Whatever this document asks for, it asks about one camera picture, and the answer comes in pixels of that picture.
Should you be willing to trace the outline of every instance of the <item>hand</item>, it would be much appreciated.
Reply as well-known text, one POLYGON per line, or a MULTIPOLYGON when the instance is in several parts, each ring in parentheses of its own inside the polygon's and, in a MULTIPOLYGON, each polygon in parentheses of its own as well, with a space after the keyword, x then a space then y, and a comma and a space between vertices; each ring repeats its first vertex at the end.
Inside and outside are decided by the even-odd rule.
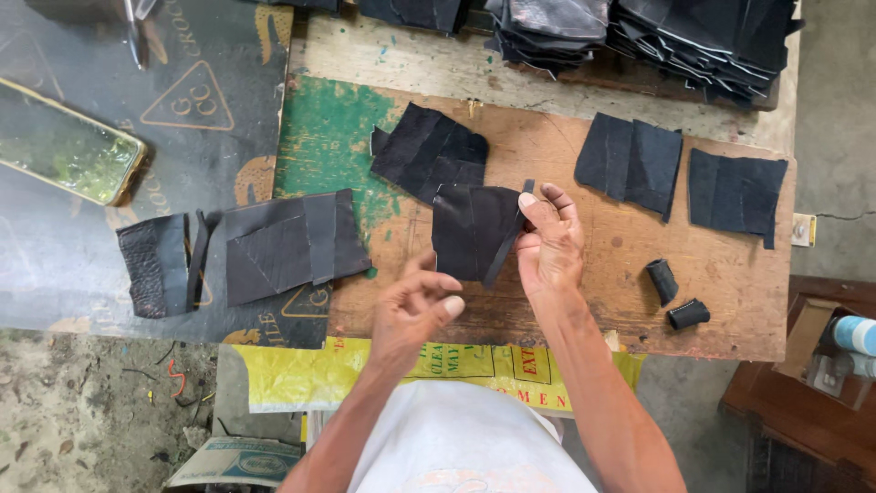
POLYGON ((401 279, 380 294, 371 332, 368 365, 401 380, 420 357, 420 348, 438 327, 449 324, 465 308, 457 296, 462 284, 434 271, 435 252, 427 250, 405 265, 401 279))
POLYGON ((547 201, 530 193, 518 199, 528 232, 517 239, 514 249, 520 281, 530 300, 544 292, 577 292, 584 268, 584 233, 575 201, 551 183, 541 185, 541 194, 547 201))

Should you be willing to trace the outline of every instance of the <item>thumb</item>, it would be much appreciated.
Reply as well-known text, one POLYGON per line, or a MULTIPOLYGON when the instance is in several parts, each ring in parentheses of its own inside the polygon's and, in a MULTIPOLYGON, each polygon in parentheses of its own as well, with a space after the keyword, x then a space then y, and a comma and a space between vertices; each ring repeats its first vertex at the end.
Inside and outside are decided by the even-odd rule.
POLYGON ((520 211, 536 229, 543 229, 547 226, 558 224, 560 219, 554 214, 554 206, 539 200, 535 195, 523 192, 517 199, 517 205, 520 211))
POLYGON ((463 310, 465 310, 465 302, 462 298, 446 297, 423 312, 416 327, 428 337, 438 327, 443 327, 459 317, 463 310))

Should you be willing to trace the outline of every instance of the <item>yellow plastic bag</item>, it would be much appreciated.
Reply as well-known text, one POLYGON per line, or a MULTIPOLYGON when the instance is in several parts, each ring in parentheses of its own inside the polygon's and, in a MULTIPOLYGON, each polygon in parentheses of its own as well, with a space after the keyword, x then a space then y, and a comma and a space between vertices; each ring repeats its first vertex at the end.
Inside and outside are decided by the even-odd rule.
MULTIPOLYGON (((250 412, 331 411, 359 377, 370 339, 327 337, 323 349, 234 346, 250 374, 250 412)), ((613 353, 615 366, 635 391, 644 354, 613 353)), ((549 349, 427 343, 404 382, 459 380, 517 397, 543 414, 572 411, 549 349)))

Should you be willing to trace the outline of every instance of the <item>triangle logo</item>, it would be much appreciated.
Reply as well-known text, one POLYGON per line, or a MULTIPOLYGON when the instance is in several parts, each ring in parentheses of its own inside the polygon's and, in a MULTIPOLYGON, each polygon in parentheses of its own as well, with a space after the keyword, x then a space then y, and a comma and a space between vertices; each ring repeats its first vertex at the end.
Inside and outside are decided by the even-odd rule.
POLYGON ((5 43, 0 42, 0 77, 33 89, 43 96, 64 100, 64 93, 43 50, 29 32, 19 32, 5 43))
POLYGON ((140 115, 147 125, 231 130, 234 118, 225 103, 213 70, 206 61, 195 63, 170 89, 140 115))

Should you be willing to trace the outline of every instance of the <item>concrete floor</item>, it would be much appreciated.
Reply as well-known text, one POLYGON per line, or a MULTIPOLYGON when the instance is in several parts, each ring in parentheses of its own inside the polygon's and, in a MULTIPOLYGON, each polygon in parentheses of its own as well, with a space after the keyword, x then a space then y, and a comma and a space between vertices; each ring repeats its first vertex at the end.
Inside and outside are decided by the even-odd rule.
MULTIPOLYGON (((798 89, 795 209, 820 218, 816 247, 794 250, 792 272, 876 281, 876 86, 870 77, 876 73, 876 32, 869 26, 876 3, 806 0, 802 8, 808 25, 798 89)), ((164 367, 153 363, 167 347, 166 341, 0 331, 0 470, 10 464, 0 472, 0 490, 156 491, 174 465, 149 457, 164 450, 172 462, 184 461, 192 449, 182 426, 205 424, 212 409, 211 403, 199 411, 179 408, 167 397, 174 381, 153 383, 121 371, 161 374, 164 367), (148 389, 155 391, 155 405, 145 404, 148 389), (74 448, 62 453, 65 439, 73 439, 74 448), (29 446, 15 461, 24 441, 29 446)), ((212 346, 176 350, 190 374, 191 395, 184 397, 214 388, 214 353, 212 346), (199 377, 204 389, 196 388, 199 377)), ((745 426, 717 412, 736 366, 649 356, 642 368, 639 400, 666 434, 691 492, 745 489, 745 426)), ((230 367, 219 378, 235 380, 237 374, 242 381, 241 371, 230 367)), ((222 399, 239 413, 243 397, 237 385, 222 399)), ((294 436, 294 425, 281 421, 294 436)), ((241 424, 226 422, 232 433, 241 432, 241 424)), ((571 421, 566 433, 565 447, 591 471, 571 421)))
POLYGON ((804 0, 797 89, 795 211, 817 214, 815 248, 791 271, 876 281, 876 3, 804 0))

